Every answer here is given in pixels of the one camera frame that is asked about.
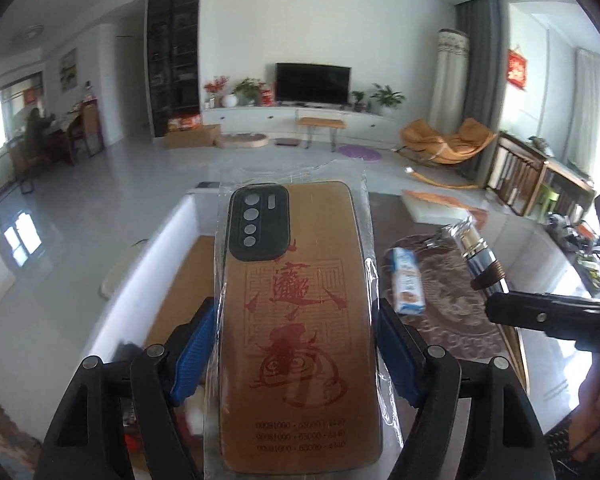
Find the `person's right hand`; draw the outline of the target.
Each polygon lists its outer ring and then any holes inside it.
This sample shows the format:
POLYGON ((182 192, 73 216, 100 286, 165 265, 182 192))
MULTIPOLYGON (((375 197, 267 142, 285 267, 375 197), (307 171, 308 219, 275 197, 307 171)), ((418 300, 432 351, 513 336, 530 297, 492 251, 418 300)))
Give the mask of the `person's right hand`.
POLYGON ((600 353, 592 356, 592 365, 579 389, 579 405, 568 430, 569 452, 579 463, 600 452, 600 353))

